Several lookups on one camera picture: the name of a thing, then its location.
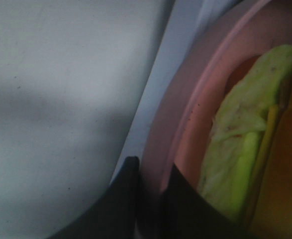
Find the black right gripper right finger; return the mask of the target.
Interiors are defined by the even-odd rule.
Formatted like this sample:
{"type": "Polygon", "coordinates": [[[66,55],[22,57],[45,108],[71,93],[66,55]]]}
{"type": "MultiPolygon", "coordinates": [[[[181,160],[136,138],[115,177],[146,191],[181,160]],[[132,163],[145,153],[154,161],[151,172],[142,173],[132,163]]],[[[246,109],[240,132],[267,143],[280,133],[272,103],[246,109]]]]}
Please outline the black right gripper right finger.
{"type": "Polygon", "coordinates": [[[162,202],[163,239],[249,239],[250,235],[210,206],[173,166],[162,202]]]}

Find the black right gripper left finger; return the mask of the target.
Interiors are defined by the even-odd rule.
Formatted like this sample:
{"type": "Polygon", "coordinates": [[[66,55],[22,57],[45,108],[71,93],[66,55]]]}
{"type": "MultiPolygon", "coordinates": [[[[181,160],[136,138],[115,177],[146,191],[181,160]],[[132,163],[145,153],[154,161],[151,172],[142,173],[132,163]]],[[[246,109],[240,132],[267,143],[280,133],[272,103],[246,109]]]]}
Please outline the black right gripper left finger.
{"type": "Polygon", "coordinates": [[[105,193],[51,239],[134,238],[139,158],[127,157],[105,193]]]}

